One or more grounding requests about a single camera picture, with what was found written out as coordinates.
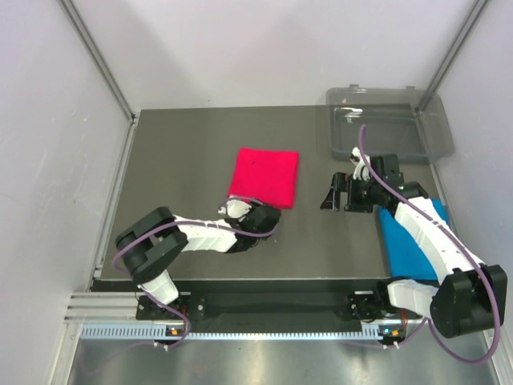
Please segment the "red t shirt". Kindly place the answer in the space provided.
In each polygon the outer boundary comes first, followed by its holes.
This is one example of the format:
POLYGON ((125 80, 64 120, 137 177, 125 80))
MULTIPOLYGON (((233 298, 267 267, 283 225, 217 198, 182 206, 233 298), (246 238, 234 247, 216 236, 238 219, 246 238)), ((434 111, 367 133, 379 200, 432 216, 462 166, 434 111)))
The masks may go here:
POLYGON ((240 148, 228 196, 254 198, 278 209, 292 209, 299 163, 298 151, 240 148))

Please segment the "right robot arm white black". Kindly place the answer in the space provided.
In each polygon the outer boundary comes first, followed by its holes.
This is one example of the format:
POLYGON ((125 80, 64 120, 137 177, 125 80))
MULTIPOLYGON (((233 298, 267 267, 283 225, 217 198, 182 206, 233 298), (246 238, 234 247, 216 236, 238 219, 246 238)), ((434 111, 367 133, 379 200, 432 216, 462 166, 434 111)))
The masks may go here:
POLYGON ((381 316, 408 310, 445 338, 503 325, 506 272, 484 263, 455 236, 418 182, 406 182, 400 172, 380 179, 337 172, 321 208, 378 211, 391 271, 375 290, 381 316))

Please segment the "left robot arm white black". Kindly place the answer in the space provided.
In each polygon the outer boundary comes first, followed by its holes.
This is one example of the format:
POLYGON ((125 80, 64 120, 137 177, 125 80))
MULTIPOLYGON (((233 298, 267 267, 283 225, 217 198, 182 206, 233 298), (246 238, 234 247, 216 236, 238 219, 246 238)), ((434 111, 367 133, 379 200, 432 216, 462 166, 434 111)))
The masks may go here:
POLYGON ((281 211, 270 205, 250 204, 243 213, 216 221, 190 220, 159 207, 115 239, 112 265, 123 263, 131 280, 154 299, 154 308, 165 318, 180 311, 180 292, 168 267, 185 252, 245 252, 270 237, 281 211))

